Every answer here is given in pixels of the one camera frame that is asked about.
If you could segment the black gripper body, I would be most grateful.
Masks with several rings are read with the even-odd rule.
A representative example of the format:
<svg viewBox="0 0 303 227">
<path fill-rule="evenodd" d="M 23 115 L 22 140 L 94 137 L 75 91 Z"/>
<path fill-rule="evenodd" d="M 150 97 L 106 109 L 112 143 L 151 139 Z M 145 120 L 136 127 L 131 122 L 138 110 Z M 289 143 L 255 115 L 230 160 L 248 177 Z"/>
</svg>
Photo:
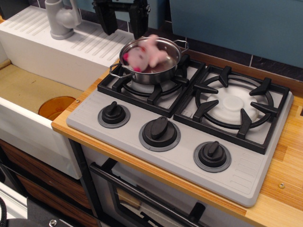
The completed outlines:
<svg viewBox="0 0 303 227">
<path fill-rule="evenodd" d="M 142 9 L 143 11 L 150 12 L 151 7 L 146 0 L 132 0 L 131 2 L 121 2 L 119 0 L 94 0 L 94 10 L 101 11 L 121 11 L 128 12 L 131 8 Z"/>
</svg>

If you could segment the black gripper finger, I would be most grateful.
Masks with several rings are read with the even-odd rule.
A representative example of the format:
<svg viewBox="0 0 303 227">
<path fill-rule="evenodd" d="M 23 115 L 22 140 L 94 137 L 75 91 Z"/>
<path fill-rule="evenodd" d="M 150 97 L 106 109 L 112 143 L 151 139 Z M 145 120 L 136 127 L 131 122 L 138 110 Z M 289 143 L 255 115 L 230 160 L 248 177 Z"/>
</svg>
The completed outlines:
<svg viewBox="0 0 303 227">
<path fill-rule="evenodd" d="M 104 32 L 111 35 L 117 30 L 117 21 L 113 2 L 94 2 L 94 10 Z"/>
<path fill-rule="evenodd" d="M 137 40 L 148 29 L 149 4 L 147 1 L 134 1 L 129 8 L 130 23 L 134 38 Z"/>
</svg>

